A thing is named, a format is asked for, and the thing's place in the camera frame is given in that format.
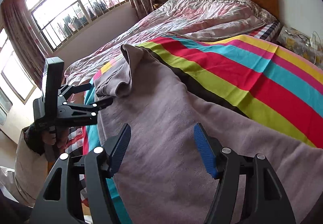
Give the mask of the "person's left hand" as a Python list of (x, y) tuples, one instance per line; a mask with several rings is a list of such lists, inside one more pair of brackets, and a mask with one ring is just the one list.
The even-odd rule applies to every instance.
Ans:
[(68, 141), (68, 135), (69, 128), (58, 127), (55, 134), (50, 134), (49, 131), (43, 131), (42, 140), (45, 144), (56, 145), (60, 151), (63, 151)]

